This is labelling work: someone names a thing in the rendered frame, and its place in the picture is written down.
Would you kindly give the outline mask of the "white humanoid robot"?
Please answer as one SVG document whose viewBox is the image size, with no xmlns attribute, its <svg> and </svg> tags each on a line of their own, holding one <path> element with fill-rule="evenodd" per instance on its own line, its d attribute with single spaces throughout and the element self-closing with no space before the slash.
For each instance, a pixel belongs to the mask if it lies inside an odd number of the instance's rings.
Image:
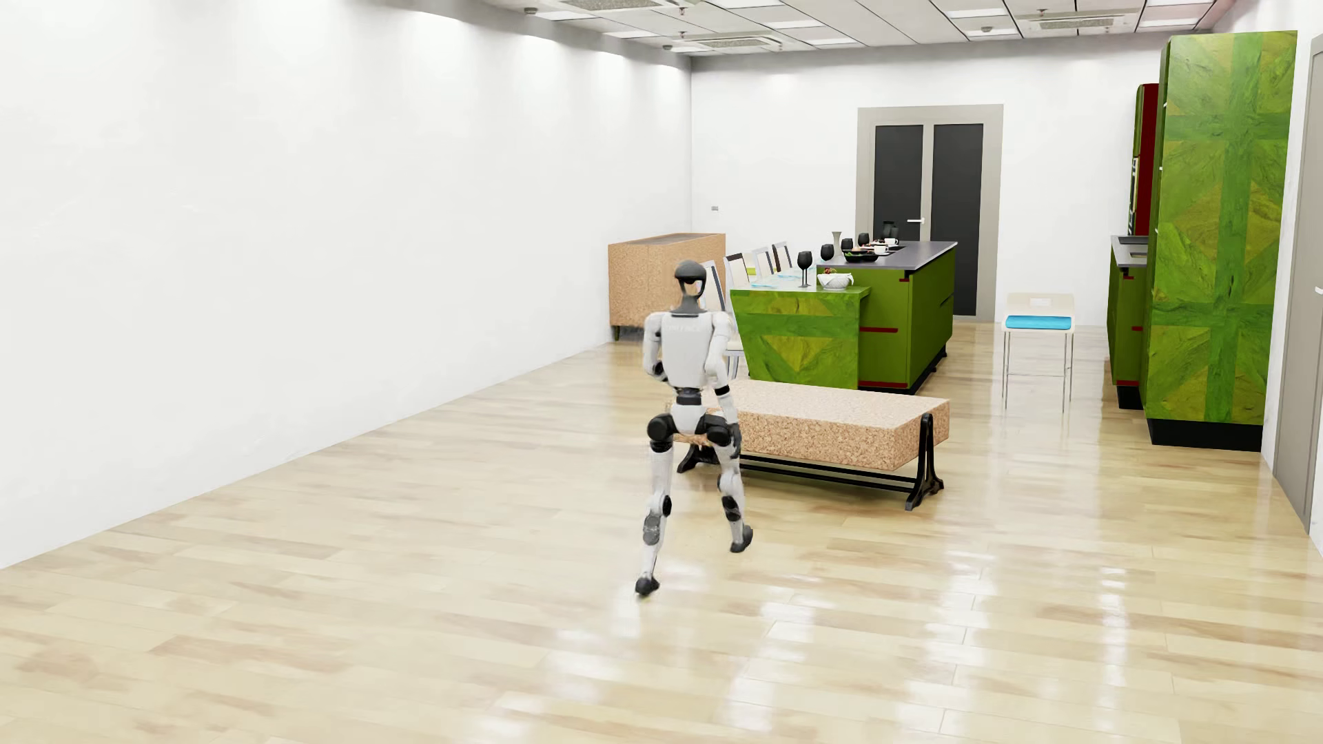
<svg viewBox="0 0 1323 744">
<path fill-rule="evenodd" d="M 642 364 L 650 379 L 668 384 L 675 392 L 669 410 L 655 414 L 647 425 L 654 494 L 643 520 L 644 553 L 636 594 L 646 597 L 658 589 L 654 575 L 663 545 L 672 502 L 669 481 L 673 470 L 676 434 L 705 437 L 718 461 L 718 494 L 732 532 L 732 552 L 742 552 L 751 541 L 751 527 L 745 522 L 746 499 L 740 469 L 742 436 L 730 392 L 724 353 L 732 335 L 732 320 L 722 311 L 708 311 L 700 298 L 706 287 L 708 271 L 692 259 L 677 263 L 675 278 L 680 283 L 681 302 L 668 311 L 650 312 L 643 327 Z"/>
</svg>

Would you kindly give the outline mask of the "cork sideboard cabinet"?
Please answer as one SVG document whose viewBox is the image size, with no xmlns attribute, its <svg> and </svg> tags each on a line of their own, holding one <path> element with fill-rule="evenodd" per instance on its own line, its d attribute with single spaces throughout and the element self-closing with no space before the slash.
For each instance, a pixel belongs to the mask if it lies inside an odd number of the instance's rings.
<svg viewBox="0 0 1323 744">
<path fill-rule="evenodd" d="M 642 327 L 650 312 L 680 302 L 673 271 L 684 259 L 717 262 L 726 254 L 724 233 L 667 233 L 607 246 L 609 323 L 614 340 L 620 330 Z"/>
</svg>

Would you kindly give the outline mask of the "green dining table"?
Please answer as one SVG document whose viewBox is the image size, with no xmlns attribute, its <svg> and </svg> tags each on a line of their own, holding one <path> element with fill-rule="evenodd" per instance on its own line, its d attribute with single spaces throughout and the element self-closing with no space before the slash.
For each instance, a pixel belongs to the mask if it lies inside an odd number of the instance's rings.
<svg viewBox="0 0 1323 744">
<path fill-rule="evenodd" d="M 859 336 L 867 286 L 824 290 L 795 285 L 730 293 L 749 376 L 856 389 Z"/>
</svg>

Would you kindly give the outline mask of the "cork top coffee table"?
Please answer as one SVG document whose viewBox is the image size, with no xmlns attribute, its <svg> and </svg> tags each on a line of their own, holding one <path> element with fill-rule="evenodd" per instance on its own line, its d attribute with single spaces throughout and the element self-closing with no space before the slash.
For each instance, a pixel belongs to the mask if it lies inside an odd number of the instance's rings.
<svg viewBox="0 0 1323 744">
<path fill-rule="evenodd" d="M 751 379 L 729 387 L 749 470 L 905 492 L 906 510 L 945 486 L 934 455 L 949 437 L 945 398 Z"/>
</svg>

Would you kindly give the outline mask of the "green kitchen island counter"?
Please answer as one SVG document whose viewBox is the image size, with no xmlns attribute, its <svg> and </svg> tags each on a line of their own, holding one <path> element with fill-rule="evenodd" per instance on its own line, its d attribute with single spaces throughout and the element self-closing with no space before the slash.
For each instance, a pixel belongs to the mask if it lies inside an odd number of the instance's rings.
<svg viewBox="0 0 1323 744">
<path fill-rule="evenodd" d="M 947 355 L 953 334 L 955 241 L 904 242 L 873 262 L 841 256 L 818 273 L 845 273 L 867 287 L 859 320 L 857 387 L 913 395 Z"/>
</svg>

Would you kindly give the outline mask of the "grey double door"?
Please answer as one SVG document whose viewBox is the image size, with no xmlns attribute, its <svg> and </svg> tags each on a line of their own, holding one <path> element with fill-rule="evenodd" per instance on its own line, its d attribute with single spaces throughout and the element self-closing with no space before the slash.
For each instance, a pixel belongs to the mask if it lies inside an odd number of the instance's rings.
<svg viewBox="0 0 1323 744">
<path fill-rule="evenodd" d="M 976 320 L 996 312 L 1003 123 L 1003 105 L 857 113 L 856 230 L 955 241 L 955 312 Z"/>
</svg>

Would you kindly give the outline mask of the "stool with blue cushion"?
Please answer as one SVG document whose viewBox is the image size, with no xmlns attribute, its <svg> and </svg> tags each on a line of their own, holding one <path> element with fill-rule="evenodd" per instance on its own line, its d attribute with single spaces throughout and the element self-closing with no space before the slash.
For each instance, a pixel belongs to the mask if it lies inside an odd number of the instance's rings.
<svg viewBox="0 0 1323 744">
<path fill-rule="evenodd" d="M 1002 361 L 1002 404 L 1009 400 L 1011 351 L 1013 334 L 1052 335 L 1062 340 L 1062 398 L 1061 410 L 1069 408 L 1073 395 L 1073 361 L 1076 303 L 1072 294 L 1056 293 L 1012 293 L 1007 298 L 1007 312 L 1003 319 L 1003 361 Z"/>
</svg>

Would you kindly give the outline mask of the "low green counter cabinet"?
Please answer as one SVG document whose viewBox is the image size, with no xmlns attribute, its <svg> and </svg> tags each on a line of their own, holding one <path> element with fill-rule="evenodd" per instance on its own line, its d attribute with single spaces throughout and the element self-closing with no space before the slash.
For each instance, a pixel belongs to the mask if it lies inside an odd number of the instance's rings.
<svg viewBox="0 0 1323 744">
<path fill-rule="evenodd" d="M 1110 376 L 1119 408 L 1138 410 L 1143 408 L 1139 379 L 1148 237 L 1113 236 L 1110 245 L 1106 315 Z"/>
</svg>

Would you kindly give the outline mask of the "dark red tall cabinet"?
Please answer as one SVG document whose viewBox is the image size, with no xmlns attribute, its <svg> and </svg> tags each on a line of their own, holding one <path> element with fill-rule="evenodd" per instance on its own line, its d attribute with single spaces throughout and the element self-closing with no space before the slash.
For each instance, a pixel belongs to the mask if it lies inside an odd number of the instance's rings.
<svg viewBox="0 0 1323 744">
<path fill-rule="evenodd" d="M 1136 89 L 1131 158 L 1131 187 L 1127 230 L 1130 236 L 1147 236 L 1151 221 L 1156 119 L 1160 110 L 1160 86 L 1144 83 Z"/>
</svg>

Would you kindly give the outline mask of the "tall green cabinet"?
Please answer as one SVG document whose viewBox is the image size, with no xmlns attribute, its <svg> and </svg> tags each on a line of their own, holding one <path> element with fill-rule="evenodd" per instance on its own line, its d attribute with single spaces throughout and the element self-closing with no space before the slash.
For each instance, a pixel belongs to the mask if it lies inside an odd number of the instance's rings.
<svg viewBox="0 0 1323 744">
<path fill-rule="evenodd" d="M 1163 50 L 1139 369 L 1155 445 L 1261 450 L 1297 42 Z"/>
</svg>

